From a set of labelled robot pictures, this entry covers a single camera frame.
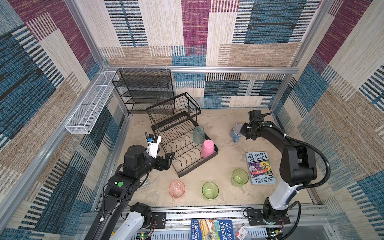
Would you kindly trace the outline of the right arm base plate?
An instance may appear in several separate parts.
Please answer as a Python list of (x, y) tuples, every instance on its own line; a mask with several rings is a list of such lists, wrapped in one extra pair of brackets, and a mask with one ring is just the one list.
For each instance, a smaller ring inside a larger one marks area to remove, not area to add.
[(267, 218), (263, 215), (263, 209), (245, 208), (243, 215), (248, 219), (250, 226), (289, 225), (291, 223), (287, 211), (280, 211), (276, 215), (269, 215)]

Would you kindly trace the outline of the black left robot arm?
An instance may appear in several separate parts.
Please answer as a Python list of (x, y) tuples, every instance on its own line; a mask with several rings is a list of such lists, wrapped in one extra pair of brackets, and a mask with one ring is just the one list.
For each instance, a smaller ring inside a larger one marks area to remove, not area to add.
[(116, 171), (104, 190), (101, 210), (90, 227), (86, 240), (107, 240), (126, 209), (135, 191), (141, 187), (140, 179), (156, 169), (169, 170), (175, 153), (164, 157), (151, 157), (144, 146), (130, 146), (124, 156), (122, 171)]

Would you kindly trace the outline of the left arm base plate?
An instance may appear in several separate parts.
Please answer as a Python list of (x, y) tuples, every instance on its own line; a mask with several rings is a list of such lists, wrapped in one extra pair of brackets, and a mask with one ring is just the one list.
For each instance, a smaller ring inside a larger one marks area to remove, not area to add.
[(164, 229), (166, 227), (167, 213), (166, 212), (152, 212), (151, 215), (151, 229)]

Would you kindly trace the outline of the pink plastic cup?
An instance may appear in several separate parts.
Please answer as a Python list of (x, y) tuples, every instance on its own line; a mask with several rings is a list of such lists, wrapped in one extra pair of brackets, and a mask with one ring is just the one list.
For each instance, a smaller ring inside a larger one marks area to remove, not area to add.
[(209, 158), (215, 153), (215, 144), (212, 140), (205, 140), (202, 147), (202, 157)]

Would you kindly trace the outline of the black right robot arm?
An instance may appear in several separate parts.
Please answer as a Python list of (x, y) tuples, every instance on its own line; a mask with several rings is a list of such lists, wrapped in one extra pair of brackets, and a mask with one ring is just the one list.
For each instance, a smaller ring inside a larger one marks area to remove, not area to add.
[[(273, 122), (265, 121), (264, 117), (271, 113), (262, 114), (260, 110), (253, 110), (248, 115), (250, 121), (243, 124), (240, 133), (247, 140), (264, 138), (282, 153), (279, 168), (281, 180), (273, 194), (266, 198), (262, 210), (263, 221), (271, 225), (286, 216), (289, 203), (297, 192), (325, 184), (331, 175), (331, 166), (316, 147), (288, 136)], [(312, 184), (311, 181), (317, 178), (315, 154), (324, 161), (326, 173), (319, 182)]]

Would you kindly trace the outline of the teal textured plastic cup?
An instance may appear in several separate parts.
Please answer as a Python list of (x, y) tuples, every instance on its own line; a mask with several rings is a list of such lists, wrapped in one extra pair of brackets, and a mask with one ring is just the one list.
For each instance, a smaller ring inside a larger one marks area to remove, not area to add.
[(196, 126), (193, 133), (193, 142), (197, 145), (203, 144), (205, 141), (205, 132), (202, 126)]

